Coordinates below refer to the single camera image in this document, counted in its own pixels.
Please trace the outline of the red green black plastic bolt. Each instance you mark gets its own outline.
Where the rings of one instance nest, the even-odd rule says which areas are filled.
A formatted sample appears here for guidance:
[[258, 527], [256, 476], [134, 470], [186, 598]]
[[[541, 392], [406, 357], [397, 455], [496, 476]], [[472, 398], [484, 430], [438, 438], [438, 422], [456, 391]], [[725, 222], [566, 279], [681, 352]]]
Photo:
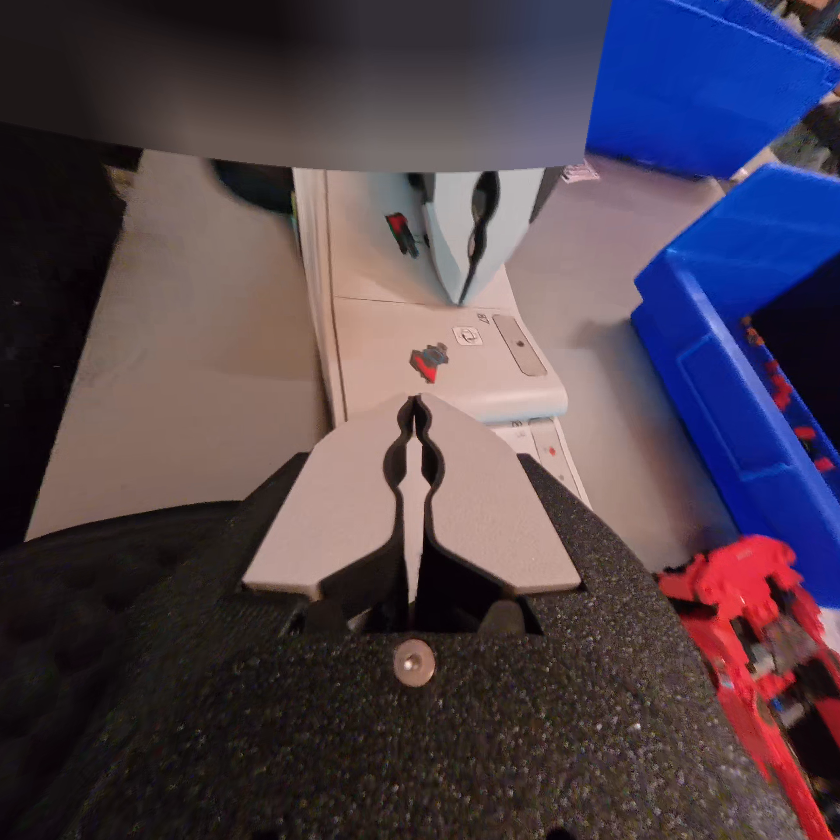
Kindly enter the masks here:
[[401, 254], [418, 259], [417, 238], [408, 224], [407, 217], [403, 213], [388, 213], [385, 215], [385, 221]]

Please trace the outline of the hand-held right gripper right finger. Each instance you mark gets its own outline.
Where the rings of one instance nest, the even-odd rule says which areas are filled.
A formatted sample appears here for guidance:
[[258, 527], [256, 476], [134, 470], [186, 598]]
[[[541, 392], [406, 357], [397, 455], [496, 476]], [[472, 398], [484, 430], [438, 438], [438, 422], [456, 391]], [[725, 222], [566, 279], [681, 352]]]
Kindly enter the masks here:
[[578, 588], [581, 575], [516, 451], [430, 393], [416, 396], [432, 545], [513, 595]]

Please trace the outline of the white device with red dot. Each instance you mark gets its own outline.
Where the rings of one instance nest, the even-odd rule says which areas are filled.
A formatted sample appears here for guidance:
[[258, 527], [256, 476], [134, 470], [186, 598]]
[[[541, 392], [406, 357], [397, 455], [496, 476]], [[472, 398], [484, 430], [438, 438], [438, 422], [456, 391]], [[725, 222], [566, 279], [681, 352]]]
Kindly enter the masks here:
[[512, 422], [503, 431], [516, 453], [530, 455], [580, 502], [592, 508], [557, 416]]

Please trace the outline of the blue bin with red parts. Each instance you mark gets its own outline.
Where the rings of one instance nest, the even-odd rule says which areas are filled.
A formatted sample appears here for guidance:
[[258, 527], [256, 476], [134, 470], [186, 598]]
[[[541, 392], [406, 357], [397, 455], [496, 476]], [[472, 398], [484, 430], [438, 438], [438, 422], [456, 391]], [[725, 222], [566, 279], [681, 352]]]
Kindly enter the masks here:
[[838, 195], [835, 178], [762, 165], [639, 273], [632, 314], [732, 519], [814, 578], [838, 566], [838, 501], [732, 328], [838, 254]]

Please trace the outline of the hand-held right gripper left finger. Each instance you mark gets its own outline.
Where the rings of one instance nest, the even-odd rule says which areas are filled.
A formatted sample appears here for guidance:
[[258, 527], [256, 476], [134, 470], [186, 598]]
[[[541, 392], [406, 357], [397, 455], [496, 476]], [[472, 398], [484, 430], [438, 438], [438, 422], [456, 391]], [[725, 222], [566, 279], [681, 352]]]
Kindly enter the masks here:
[[244, 573], [246, 589], [322, 601], [392, 538], [403, 548], [399, 486], [412, 414], [412, 397], [397, 394], [315, 445]]

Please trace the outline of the large blue plastic bin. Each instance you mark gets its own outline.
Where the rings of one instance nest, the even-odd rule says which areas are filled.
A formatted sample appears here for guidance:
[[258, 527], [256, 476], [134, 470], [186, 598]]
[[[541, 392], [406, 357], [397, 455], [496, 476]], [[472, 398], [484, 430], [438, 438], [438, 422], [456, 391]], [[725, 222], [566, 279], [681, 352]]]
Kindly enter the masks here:
[[728, 179], [838, 78], [832, 57], [755, 2], [615, 1], [585, 149]]

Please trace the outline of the white electronic device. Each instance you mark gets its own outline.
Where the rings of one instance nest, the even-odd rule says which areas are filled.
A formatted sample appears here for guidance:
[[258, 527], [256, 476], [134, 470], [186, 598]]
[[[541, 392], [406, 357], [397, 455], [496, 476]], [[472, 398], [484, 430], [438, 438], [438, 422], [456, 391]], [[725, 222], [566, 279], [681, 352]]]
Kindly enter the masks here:
[[[294, 168], [297, 226], [332, 420], [397, 394], [431, 392], [485, 424], [556, 417], [567, 390], [527, 328], [505, 263], [471, 302], [440, 284], [407, 174]], [[402, 255], [385, 221], [403, 213], [419, 257]], [[412, 350], [444, 343], [434, 385]]]

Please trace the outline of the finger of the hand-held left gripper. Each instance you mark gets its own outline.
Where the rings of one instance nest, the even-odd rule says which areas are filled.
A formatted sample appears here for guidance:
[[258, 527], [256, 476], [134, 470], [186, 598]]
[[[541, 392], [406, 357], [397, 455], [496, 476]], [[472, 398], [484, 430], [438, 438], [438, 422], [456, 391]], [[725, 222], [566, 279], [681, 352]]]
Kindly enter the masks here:
[[474, 197], [482, 172], [422, 174], [422, 211], [437, 277], [449, 301], [462, 306], [483, 257]]
[[464, 303], [496, 275], [527, 233], [545, 169], [484, 171], [471, 200]]

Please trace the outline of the heap of small red parts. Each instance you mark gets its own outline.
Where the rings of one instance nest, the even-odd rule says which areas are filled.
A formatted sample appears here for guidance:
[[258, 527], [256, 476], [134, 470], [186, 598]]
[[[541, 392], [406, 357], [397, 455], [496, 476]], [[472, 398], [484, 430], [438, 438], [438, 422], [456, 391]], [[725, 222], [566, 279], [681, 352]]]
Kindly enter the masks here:
[[752, 318], [740, 319], [748, 359], [770, 394], [793, 435], [804, 449], [816, 470], [830, 487], [838, 487], [839, 456], [834, 444], [803, 402], [780, 363], [753, 325]]

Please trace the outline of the red and blue plastic bolt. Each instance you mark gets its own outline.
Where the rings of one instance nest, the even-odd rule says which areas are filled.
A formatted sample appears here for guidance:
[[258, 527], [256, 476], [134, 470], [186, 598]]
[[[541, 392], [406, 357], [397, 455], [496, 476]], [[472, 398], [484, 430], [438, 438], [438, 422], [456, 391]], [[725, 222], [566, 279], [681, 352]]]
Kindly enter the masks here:
[[420, 350], [412, 350], [409, 364], [428, 385], [434, 385], [438, 379], [438, 372], [449, 363], [448, 347], [438, 342], [428, 344]]

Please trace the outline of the black round object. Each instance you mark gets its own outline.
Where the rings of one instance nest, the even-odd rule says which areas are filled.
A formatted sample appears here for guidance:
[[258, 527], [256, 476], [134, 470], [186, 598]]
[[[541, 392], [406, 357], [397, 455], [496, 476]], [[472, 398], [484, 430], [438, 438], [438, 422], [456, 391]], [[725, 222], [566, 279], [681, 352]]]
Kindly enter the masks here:
[[218, 159], [207, 162], [221, 185], [242, 201], [274, 214], [292, 215], [292, 168]]

